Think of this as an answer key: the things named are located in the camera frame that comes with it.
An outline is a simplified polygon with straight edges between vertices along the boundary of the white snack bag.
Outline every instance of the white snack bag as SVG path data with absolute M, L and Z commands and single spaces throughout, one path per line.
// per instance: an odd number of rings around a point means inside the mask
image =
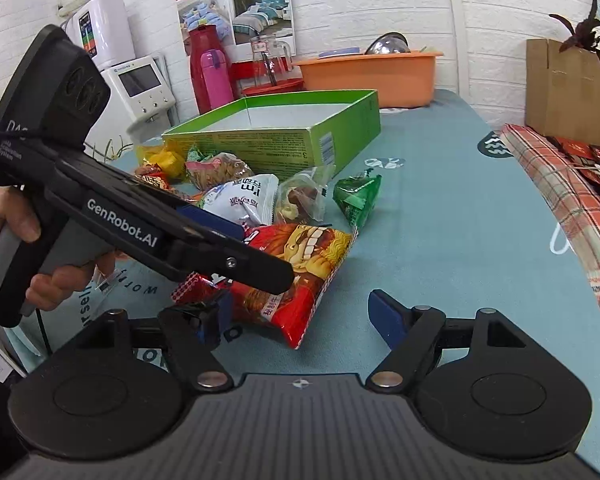
M 225 182 L 207 191 L 199 206 L 243 227 L 271 225 L 279 183 L 274 174 Z

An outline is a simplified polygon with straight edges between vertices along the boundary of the human hand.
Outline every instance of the human hand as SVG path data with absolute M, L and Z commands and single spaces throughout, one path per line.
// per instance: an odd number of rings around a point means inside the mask
M 0 231 L 5 221 L 25 242 L 40 238 L 40 222 L 24 195 L 14 187 L 0 187 Z M 76 290 L 83 290 L 93 276 L 94 266 L 109 276 L 116 266 L 114 253 L 104 254 L 83 267 L 58 267 L 53 275 L 37 274 L 29 284 L 26 298 L 41 310 L 53 310 Z

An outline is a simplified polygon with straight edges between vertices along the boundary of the glass pitcher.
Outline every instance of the glass pitcher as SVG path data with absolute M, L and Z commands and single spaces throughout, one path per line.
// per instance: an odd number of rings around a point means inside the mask
M 287 79 L 291 71 L 291 51 L 285 41 L 278 41 L 274 34 L 256 36 L 251 38 L 251 52 L 254 85 L 276 86 Z

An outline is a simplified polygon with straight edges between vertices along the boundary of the green box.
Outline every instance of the green box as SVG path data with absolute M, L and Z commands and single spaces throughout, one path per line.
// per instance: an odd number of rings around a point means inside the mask
M 342 170 L 380 132 L 378 92 L 324 90 L 247 97 L 162 134 L 169 150 L 186 158 L 229 152 L 255 173 L 284 180 L 313 166 Z

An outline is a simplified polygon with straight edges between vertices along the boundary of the white appliance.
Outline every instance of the white appliance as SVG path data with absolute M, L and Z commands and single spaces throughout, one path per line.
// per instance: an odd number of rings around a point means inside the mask
M 91 155 L 95 148 L 103 155 L 109 140 L 116 152 L 124 144 L 140 144 L 171 127 L 167 110 L 176 100 L 152 56 L 108 68 L 102 76 L 111 97 L 87 135 L 85 152 Z
M 101 72 L 136 57 L 124 0 L 91 0 L 67 22 L 66 34 Z

